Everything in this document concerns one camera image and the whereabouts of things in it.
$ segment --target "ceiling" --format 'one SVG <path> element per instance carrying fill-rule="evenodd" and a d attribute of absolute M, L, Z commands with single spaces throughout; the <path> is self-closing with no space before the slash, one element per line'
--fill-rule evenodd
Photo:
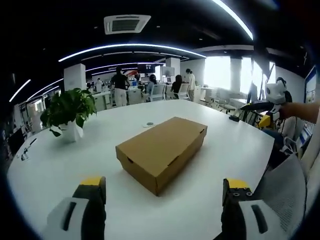
<path fill-rule="evenodd" d="M 283 60 L 287 68 L 294 66 L 294 72 L 306 74 L 309 70 L 309 66 L 303 66 L 306 52 L 300 47 L 305 40 L 293 18 L 279 12 L 272 0 L 224 2 L 265 47 L 292 56 L 291 59 L 280 58 L 279 62 Z M 212 0 L 56 0 L 48 4 L 30 1 L 8 4 L 6 24 L 2 30 L 6 47 L 1 83 L 6 91 L 1 101 L 8 102 L 13 93 L 31 79 L 13 104 L 25 101 L 37 90 L 63 78 L 63 69 L 77 63 L 83 63 L 86 69 L 90 69 L 128 62 L 154 62 L 165 58 L 165 54 L 179 55 L 181 59 L 199 58 L 171 49 L 117 47 L 87 52 L 58 62 L 65 56 L 98 46 L 145 43 L 192 51 L 218 45 L 253 45 L 238 23 Z M 141 33 L 105 35 L 104 17 L 124 14 L 150 15 L 151 19 Z M 111 54 L 137 51 L 153 53 Z M 15 84 L 12 73 L 15 73 Z"/>

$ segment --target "curved light strip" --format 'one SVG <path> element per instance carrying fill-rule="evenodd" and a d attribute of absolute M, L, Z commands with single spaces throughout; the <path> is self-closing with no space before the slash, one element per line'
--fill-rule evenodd
<path fill-rule="evenodd" d="M 11 103 L 11 101 L 17 96 L 17 94 L 28 84 L 30 83 L 31 79 L 29 79 L 28 81 L 26 81 L 14 94 L 13 96 L 10 98 L 9 102 Z"/>
<path fill-rule="evenodd" d="M 197 56 L 202 57 L 202 58 L 206 58 L 206 56 L 201 55 L 199 53 L 196 53 L 196 52 L 193 52 L 193 51 L 188 51 L 188 50 L 177 48 L 177 47 L 173 47 L 173 46 L 164 46 L 164 45 L 146 44 L 146 43 L 122 43 L 122 44 L 98 46 L 98 47 L 90 48 L 90 49 L 87 49 L 87 50 L 79 51 L 79 52 L 76 52 L 76 53 L 71 54 L 69 56 L 66 56 L 64 58 L 61 58 L 59 60 L 59 62 L 62 62 L 64 60 L 66 60 L 66 59 L 69 59 L 69 58 L 72 58 L 74 56 L 77 56 L 77 55 L 80 55 L 80 54 L 84 54 L 84 53 L 87 53 L 87 52 L 91 52 L 91 51 L 95 51 L 95 50 L 99 50 L 99 49 L 109 49 L 109 48 L 117 48 L 117 47 L 154 47 L 154 48 L 162 48 L 162 49 L 171 49 L 171 50 L 177 50 L 177 51 L 185 52 L 185 53 L 188 53 L 188 54 L 197 55 Z"/>
<path fill-rule="evenodd" d="M 129 68 L 123 68 L 122 70 L 131 70 L 131 69 L 138 69 L 137 67 L 129 67 Z M 116 70 L 109 70 L 109 71 L 102 71 L 102 72 L 97 72 L 93 73 L 92 75 L 98 75 L 98 74 L 104 74 L 104 73 L 110 73 L 110 72 L 115 72 Z"/>
<path fill-rule="evenodd" d="M 128 63 L 120 63 L 120 64 L 113 64 L 113 65 L 107 65 L 107 66 L 99 66 L 95 68 L 91 68 L 88 70 L 85 70 L 86 72 L 96 70 L 96 69 L 103 69 L 103 68 L 108 68 L 108 67 L 115 67 L 115 66 L 121 66 L 121 65 L 130 65 L 130 64 L 165 64 L 161 62 L 128 62 Z"/>
<path fill-rule="evenodd" d="M 47 93 L 51 92 L 53 89 L 56 89 L 56 88 L 58 88 L 58 87 L 59 87 L 59 86 L 55 86 L 55 87 L 53 87 L 53 88 L 49 89 L 48 91 L 46 91 L 46 92 L 42 93 L 42 95 L 45 95 L 45 94 L 47 94 Z"/>
<path fill-rule="evenodd" d="M 62 81 L 62 80 L 63 80 L 63 78 L 61 78 L 61 79 L 59 79 L 58 81 L 55 81 L 55 82 L 49 84 L 48 86 L 45 86 L 44 88 L 41 88 L 41 89 L 40 89 L 39 91 L 37 91 L 35 94 L 33 94 L 32 96 L 30 96 L 30 97 L 27 99 L 27 101 L 29 101 L 30 99 L 32 99 L 35 95 L 37 95 L 38 93 L 40 93 L 42 90 L 45 90 L 46 88 L 48 88 L 48 87 L 52 86 L 53 84 L 56 84 L 57 82 L 60 82 L 60 81 Z"/>
<path fill-rule="evenodd" d="M 251 38 L 251 40 L 254 40 L 254 35 L 252 34 L 252 32 L 249 30 L 249 28 L 247 27 L 247 25 L 244 23 L 244 21 L 241 20 L 240 17 L 238 17 L 238 15 L 231 10 L 230 7 L 228 7 L 224 2 L 222 2 L 221 0 L 212 0 L 215 4 L 217 4 L 219 7 L 221 7 L 223 10 L 225 10 L 234 20 L 236 20 L 236 22 L 243 28 L 243 30 L 246 32 L 246 34 L 248 34 L 248 36 Z"/>

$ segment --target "column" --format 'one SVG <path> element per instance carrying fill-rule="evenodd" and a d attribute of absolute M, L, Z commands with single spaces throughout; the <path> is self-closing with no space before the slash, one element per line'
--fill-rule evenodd
<path fill-rule="evenodd" d="M 230 80 L 231 80 L 231 91 L 239 93 L 241 84 L 241 59 L 231 58 L 230 65 Z"/>
<path fill-rule="evenodd" d="M 180 75 L 180 58 L 167 58 L 165 60 L 165 66 L 174 68 L 174 76 Z"/>
<path fill-rule="evenodd" d="M 64 90 L 72 90 L 79 88 L 82 90 L 87 89 L 86 84 L 86 66 L 77 64 L 64 69 Z"/>

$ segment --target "white table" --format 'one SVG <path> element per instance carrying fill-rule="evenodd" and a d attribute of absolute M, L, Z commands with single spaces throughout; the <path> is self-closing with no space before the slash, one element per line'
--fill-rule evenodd
<path fill-rule="evenodd" d="M 208 126 L 203 146 L 159 196 L 122 169 L 115 146 L 174 116 Z M 221 232 L 223 179 L 246 181 L 255 190 L 274 139 L 228 115 L 187 100 L 155 101 L 98 112 L 84 124 L 76 143 L 44 130 L 29 149 L 30 159 L 14 158 L 8 181 L 16 203 L 40 233 L 50 211 L 71 197 L 87 177 L 106 177 L 108 240 L 212 240 Z"/>

